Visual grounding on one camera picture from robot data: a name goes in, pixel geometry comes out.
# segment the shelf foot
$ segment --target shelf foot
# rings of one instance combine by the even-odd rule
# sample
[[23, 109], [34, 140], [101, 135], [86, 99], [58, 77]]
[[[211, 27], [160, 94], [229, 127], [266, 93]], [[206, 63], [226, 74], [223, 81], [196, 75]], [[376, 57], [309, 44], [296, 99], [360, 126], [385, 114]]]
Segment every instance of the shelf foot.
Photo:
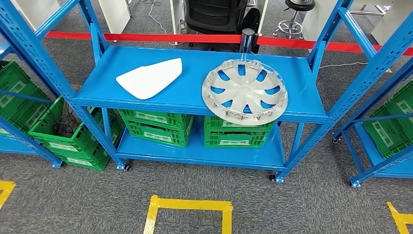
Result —
[[272, 181], [272, 182], [276, 182], [276, 183], [284, 183], [284, 179], [282, 178], [276, 178], [275, 175], [269, 175], [268, 178]]
[[118, 165], [116, 169], [127, 172], [131, 169], [131, 166], [129, 164], [122, 164], [122, 165]]
[[118, 170], [124, 170], [125, 169], [126, 164], [122, 164], [122, 165], [117, 165], [116, 169]]
[[55, 162], [55, 163], [53, 163], [52, 167], [53, 167], [53, 168], [60, 168], [61, 165], [62, 165], [62, 163], [63, 163], [63, 161]]
[[360, 188], [361, 184], [358, 180], [353, 181], [353, 178], [350, 178], [350, 182], [351, 182], [351, 187], [353, 188]]

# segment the metal stool leg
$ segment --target metal stool leg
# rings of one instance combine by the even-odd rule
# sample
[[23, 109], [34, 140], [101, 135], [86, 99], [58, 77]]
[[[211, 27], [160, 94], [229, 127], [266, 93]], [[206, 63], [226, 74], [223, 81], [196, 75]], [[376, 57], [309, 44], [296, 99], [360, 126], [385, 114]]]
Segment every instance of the metal stool leg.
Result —
[[291, 20], [281, 21], [278, 24], [277, 29], [274, 31], [272, 35], [277, 36], [278, 34], [277, 32], [282, 31], [283, 33], [287, 34], [290, 39], [293, 35], [299, 35], [300, 39], [303, 39], [302, 26], [301, 24], [295, 21], [297, 18], [297, 14], [298, 14], [298, 11], [294, 11], [293, 16], [291, 17]]

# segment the white cable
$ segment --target white cable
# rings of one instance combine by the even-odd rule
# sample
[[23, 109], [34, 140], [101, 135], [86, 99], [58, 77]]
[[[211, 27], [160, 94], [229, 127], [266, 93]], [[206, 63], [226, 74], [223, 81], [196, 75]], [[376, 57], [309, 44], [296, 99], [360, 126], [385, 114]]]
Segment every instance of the white cable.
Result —
[[[152, 15], [151, 15], [151, 13], [152, 13], [152, 9], [153, 9], [153, 6], [155, 6], [155, 0], [153, 0], [153, 3], [152, 3], [152, 6], [150, 7], [150, 11], [149, 11], [149, 17], [151, 17], [152, 19], [153, 19], [153, 21], [155, 21], [155, 22], [157, 22], [158, 24], [159, 24], [159, 26], [161, 26], [161, 29], [165, 32], [165, 34], [167, 34], [167, 31], [165, 30], [165, 28], [163, 28], [162, 27], [162, 24], [159, 22], [159, 21], [157, 21]], [[177, 46], [177, 45], [180, 45], [180, 44], [182, 44], [183, 42], [181, 42], [181, 43], [178, 43], [178, 44], [172, 44], [172, 43], [170, 43], [169, 42], [169, 45], [172, 45], [172, 46]]]
[[353, 63], [344, 63], [344, 64], [331, 64], [331, 65], [326, 65], [326, 66], [322, 66], [321, 68], [324, 67], [340, 67], [340, 66], [346, 66], [346, 65], [355, 65], [355, 64], [367, 64], [368, 62], [353, 62]]

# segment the blue shelf board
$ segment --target blue shelf board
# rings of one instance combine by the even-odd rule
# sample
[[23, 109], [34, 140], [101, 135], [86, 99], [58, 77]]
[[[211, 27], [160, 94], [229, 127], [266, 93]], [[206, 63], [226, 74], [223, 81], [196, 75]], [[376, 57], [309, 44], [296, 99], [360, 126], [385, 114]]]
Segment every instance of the blue shelf board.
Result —
[[37, 155], [34, 150], [16, 138], [7, 136], [0, 136], [0, 153]]
[[279, 132], [272, 131], [262, 148], [204, 148], [203, 125], [191, 129], [187, 148], [174, 147], [131, 136], [125, 129], [117, 156], [163, 162], [202, 164], [279, 171], [284, 168]]
[[[381, 156], [377, 150], [374, 141], [370, 135], [366, 132], [363, 125], [357, 123], [354, 125], [358, 139], [363, 145], [367, 158], [372, 166], [376, 166], [385, 159]], [[384, 171], [381, 171], [376, 177], [397, 177], [397, 178], [413, 178], [413, 158], [409, 158], [403, 162], [393, 165]]]
[[[213, 115], [202, 100], [202, 83], [222, 62], [241, 56], [230, 52], [110, 46], [75, 100], [84, 106]], [[175, 58], [182, 59], [182, 74], [152, 98], [139, 100], [116, 82], [117, 76], [137, 67]], [[306, 58], [247, 54], [246, 59], [265, 63], [281, 75], [288, 106], [280, 121], [324, 123], [329, 118]]]

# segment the white desk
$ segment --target white desk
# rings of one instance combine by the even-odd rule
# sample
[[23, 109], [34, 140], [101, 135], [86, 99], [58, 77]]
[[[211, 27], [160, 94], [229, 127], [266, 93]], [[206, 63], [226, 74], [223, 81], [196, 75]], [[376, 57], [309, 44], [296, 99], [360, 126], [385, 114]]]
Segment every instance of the white desk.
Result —
[[[57, 0], [12, 0], [33, 30], [45, 22], [60, 5]], [[111, 33], [122, 33], [130, 19], [125, 0], [99, 0], [106, 23]]]
[[[302, 22], [302, 35], [305, 40], [318, 39], [336, 3], [337, 0], [317, 0], [314, 9], [306, 13]], [[413, 10], [413, 0], [355, 0], [354, 4], [392, 6], [372, 31], [380, 45], [389, 39]]]
[[[185, 11], [184, 11], [184, 0], [169, 0], [170, 1], [170, 11], [172, 16], [172, 29], [174, 34], [181, 34], [179, 24], [182, 21], [185, 21]], [[260, 25], [258, 27], [258, 33], [261, 32], [263, 27], [264, 16], [267, 10], [269, 0], [255, 0], [256, 6], [261, 13]]]
[[39, 28], [60, 7], [57, 0], [12, 0], [12, 3], [33, 30]]

